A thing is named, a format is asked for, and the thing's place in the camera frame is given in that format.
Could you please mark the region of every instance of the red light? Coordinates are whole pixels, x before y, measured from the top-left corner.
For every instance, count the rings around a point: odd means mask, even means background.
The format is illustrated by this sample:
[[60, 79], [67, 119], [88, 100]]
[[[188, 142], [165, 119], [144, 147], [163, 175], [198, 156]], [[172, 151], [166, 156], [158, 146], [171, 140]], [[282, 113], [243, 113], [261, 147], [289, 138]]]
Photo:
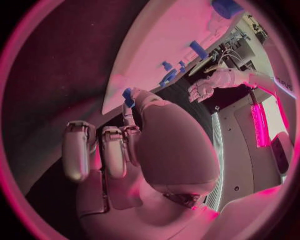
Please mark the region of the red light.
[[271, 141], [263, 105], [261, 103], [252, 105], [251, 113], [254, 121], [257, 147], [270, 146]]

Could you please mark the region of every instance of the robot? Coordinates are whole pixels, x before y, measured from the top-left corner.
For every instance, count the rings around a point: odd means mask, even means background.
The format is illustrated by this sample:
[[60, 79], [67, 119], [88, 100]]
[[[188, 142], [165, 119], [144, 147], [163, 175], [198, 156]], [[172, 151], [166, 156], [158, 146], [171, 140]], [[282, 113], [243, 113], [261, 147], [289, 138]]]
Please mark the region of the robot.
[[[276, 95], [274, 81], [255, 71], [218, 68], [189, 89], [201, 102], [214, 88], [259, 86]], [[279, 187], [230, 202], [219, 215], [203, 204], [220, 174], [207, 134], [174, 103], [138, 88], [127, 89], [122, 105], [124, 126], [106, 126], [101, 134], [84, 121], [65, 129], [62, 160], [66, 176], [78, 183], [80, 222], [92, 239], [230, 239], [269, 204]], [[136, 126], [131, 107], [142, 119]], [[238, 213], [249, 209], [245, 216]]]

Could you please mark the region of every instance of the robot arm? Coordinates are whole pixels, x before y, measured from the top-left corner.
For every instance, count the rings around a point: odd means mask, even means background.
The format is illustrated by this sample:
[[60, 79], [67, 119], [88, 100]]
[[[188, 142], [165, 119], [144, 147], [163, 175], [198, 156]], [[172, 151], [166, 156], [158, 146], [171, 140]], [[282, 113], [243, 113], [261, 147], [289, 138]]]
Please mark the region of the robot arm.
[[188, 89], [189, 101], [201, 101], [211, 97], [214, 88], [232, 88], [245, 84], [251, 88], [259, 87], [269, 94], [276, 95], [274, 81], [263, 73], [235, 68], [217, 68], [211, 77], [200, 79]]

